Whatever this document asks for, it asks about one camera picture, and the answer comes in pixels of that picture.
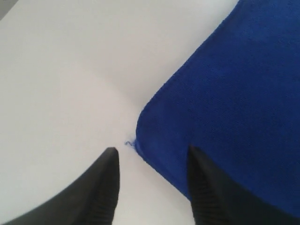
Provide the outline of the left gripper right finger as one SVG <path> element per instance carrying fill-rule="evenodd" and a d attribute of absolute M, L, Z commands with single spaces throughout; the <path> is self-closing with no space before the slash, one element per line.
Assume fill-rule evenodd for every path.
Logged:
<path fill-rule="evenodd" d="M 233 181 L 199 148 L 187 154 L 187 184 L 197 225 L 298 225 Z"/>

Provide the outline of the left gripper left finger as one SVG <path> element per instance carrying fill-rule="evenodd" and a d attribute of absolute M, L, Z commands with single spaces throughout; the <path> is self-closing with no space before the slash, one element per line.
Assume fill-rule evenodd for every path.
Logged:
<path fill-rule="evenodd" d="M 116 148 L 107 148 L 72 184 L 9 225 L 111 225 L 120 191 Z"/>

